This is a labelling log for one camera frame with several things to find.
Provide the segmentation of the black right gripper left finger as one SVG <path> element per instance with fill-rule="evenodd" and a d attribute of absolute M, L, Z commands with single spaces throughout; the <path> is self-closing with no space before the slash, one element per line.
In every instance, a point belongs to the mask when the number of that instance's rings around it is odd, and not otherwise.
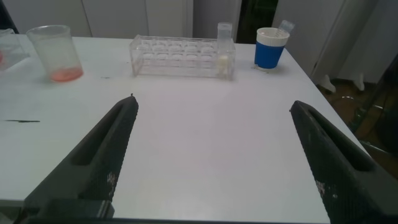
<path fill-rule="evenodd" d="M 98 217 L 109 208 L 139 105 L 117 102 L 24 200 L 24 211 L 44 217 Z"/>

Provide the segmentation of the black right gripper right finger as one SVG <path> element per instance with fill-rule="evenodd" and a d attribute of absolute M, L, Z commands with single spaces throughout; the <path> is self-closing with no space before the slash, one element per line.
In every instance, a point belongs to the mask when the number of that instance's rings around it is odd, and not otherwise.
<path fill-rule="evenodd" d="M 290 113 L 330 221 L 397 222 L 397 180 L 312 106 Z"/>

